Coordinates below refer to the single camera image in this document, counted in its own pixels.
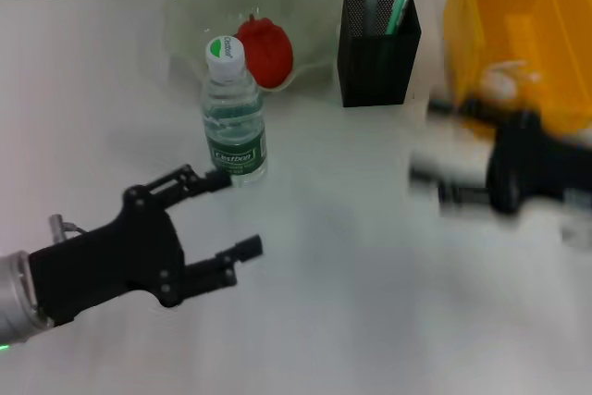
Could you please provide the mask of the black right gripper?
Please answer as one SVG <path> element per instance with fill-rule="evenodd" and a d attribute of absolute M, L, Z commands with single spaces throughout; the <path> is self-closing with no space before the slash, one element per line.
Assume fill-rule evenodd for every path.
<path fill-rule="evenodd" d="M 526 201 L 544 198 L 592 213 L 592 148 L 549 135 L 538 114 L 510 114 L 476 95 L 468 95 L 457 105 L 431 98 L 427 113 L 497 129 L 487 165 L 487 187 L 426 167 L 410 167 L 410 185 L 433 190 L 442 209 L 492 206 L 503 215 L 516 215 Z"/>

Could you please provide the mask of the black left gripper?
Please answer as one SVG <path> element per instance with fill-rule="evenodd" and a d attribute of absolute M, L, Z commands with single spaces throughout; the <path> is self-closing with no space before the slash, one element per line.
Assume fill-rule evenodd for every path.
<path fill-rule="evenodd" d="M 89 308 L 135 290 L 151 293 L 166 308 L 175 307 L 182 302 L 182 276 L 184 299 L 236 286 L 235 264 L 263 255 L 260 236 L 185 266 L 166 211 L 231 186 L 231 176 L 224 170 L 210 170 L 200 177 L 184 165 L 127 190 L 111 223 L 30 254 L 40 308 L 62 326 Z"/>

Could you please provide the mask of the white paper ball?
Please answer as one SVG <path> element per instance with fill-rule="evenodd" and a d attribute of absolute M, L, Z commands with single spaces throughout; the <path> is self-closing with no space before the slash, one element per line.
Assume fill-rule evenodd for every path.
<path fill-rule="evenodd" d="M 485 67 L 480 75 L 480 90 L 498 101 L 515 99 L 522 84 L 541 81 L 541 74 L 528 67 L 525 60 L 507 60 Z"/>

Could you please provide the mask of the clear green-label water bottle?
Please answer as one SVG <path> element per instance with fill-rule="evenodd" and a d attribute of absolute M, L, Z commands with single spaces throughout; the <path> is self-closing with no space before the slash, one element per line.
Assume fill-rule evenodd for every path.
<path fill-rule="evenodd" d="M 205 60 L 201 108 L 211 160 L 236 185 L 253 184 L 266 173 L 265 121 L 244 47 L 233 36 L 215 37 L 205 48 Z"/>

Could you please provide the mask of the green utility knife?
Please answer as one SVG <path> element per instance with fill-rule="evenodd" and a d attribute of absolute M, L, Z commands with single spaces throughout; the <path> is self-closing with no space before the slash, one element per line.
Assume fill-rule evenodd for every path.
<path fill-rule="evenodd" d="M 398 32 L 408 1 L 409 0 L 393 0 L 388 25 L 385 29 L 386 35 L 394 35 Z"/>

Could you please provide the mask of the grey glitter pen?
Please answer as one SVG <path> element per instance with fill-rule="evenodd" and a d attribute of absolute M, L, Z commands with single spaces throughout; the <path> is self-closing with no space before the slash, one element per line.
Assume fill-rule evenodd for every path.
<path fill-rule="evenodd" d="M 373 36 L 376 33 L 378 0 L 364 0 L 364 36 Z"/>

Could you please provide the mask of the red-orange knobbly orange fruit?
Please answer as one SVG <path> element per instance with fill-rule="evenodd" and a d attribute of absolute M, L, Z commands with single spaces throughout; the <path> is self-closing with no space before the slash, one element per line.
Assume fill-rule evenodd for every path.
<path fill-rule="evenodd" d="M 242 43 L 247 69 L 260 87 L 277 88 L 292 72 L 294 56 L 290 39 L 272 20 L 250 15 L 235 37 Z"/>

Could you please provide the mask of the black mesh pen holder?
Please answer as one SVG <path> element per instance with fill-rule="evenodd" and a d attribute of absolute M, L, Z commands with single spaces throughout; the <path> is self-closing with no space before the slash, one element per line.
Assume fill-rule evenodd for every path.
<path fill-rule="evenodd" d="M 398 30 L 387 35 L 394 0 L 377 0 L 376 31 L 364 34 L 364 0 L 343 0 L 337 69 L 342 105 L 401 105 L 405 101 L 422 30 L 409 0 Z"/>

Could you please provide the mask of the pale green glass fruit plate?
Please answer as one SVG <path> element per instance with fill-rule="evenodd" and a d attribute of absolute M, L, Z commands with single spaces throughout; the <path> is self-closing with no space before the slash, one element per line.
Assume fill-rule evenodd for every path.
<path fill-rule="evenodd" d="M 270 19 L 290 40 L 291 73 L 278 86 L 334 62 L 337 56 L 341 0 L 167 0 L 164 42 L 168 52 L 204 80 L 207 44 L 236 33 L 248 19 Z"/>

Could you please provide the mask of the yellow plastic bin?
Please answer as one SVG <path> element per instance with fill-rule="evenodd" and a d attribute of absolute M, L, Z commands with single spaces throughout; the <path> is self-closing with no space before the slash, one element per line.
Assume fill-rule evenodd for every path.
<path fill-rule="evenodd" d="M 556 135 L 592 130 L 592 0 L 447 0 L 443 34 L 455 103 L 478 93 L 506 109 L 536 110 Z M 507 60 L 525 60 L 541 81 L 498 101 L 479 79 Z"/>

